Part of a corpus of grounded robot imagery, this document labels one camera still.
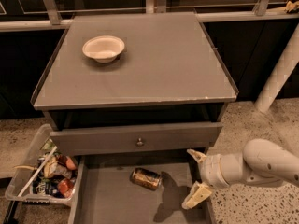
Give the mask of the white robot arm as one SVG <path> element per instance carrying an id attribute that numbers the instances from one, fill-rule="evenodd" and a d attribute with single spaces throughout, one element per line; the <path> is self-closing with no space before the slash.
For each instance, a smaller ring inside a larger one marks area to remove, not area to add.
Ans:
<path id="1" fill-rule="evenodd" d="M 259 111 L 269 109 L 298 62 L 299 25 L 258 96 L 255 106 Z M 194 208 L 215 190 L 233 184 L 280 187 L 288 182 L 299 186 L 299 158 L 265 139 L 253 139 L 244 145 L 241 152 L 235 154 L 207 156 L 194 149 L 188 153 L 197 162 L 201 180 L 193 183 L 189 195 L 182 203 L 184 209 Z"/>

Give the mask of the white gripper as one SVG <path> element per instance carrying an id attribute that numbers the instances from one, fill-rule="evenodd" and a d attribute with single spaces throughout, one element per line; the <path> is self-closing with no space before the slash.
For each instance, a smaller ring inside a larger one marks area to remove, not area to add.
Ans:
<path id="1" fill-rule="evenodd" d="M 220 154 L 207 156 L 194 149 L 188 149 L 187 153 L 190 154 L 197 163 L 200 163 L 200 176 L 204 183 L 199 183 L 198 181 L 194 182 L 190 193 L 181 205 L 185 210 L 192 209 L 207 199 L 213 193 L 213 189 L 224 189 L 229 186 L 221 173 Z"/>

